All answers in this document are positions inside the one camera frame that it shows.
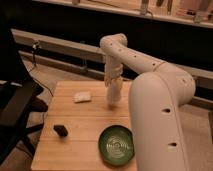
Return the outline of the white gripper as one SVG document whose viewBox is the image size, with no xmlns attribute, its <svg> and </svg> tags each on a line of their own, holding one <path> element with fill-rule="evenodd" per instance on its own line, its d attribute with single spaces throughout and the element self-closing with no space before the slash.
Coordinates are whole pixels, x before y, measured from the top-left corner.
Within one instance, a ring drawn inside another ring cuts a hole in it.
<svg viewBox="0 0 213 171">
<path fill-rule="evenodd" d="M 123 73 L 123 65 L 120 64 L 119 66 L 112 66 L 112 65 L 106 65 L 105 66 L 105 86 L 109 87 L 111 85 L 111 79 L 115 79 L 121 76 Z M 118 78 L 116 81 L 119 88 L 122 88 L 122 78 Z"/>
</svg>

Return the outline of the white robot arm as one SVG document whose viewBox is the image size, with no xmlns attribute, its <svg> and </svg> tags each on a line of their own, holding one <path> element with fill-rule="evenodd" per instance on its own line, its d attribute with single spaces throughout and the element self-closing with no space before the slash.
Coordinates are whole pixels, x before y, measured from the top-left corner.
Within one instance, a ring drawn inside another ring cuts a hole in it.
<svg viewBox="0 0 213 171">
<path fill-rule="evenodd" d="M 190 171 L 179 107 L 195 94 L 195 81 L 183 69 L 127 47 L 123 34 L 100 40 L 105 53 L 107 100 L 121 98 L 123 67 L 138 76 L 129 89 L 128 106 L 138 171 Z"/>
</svg>

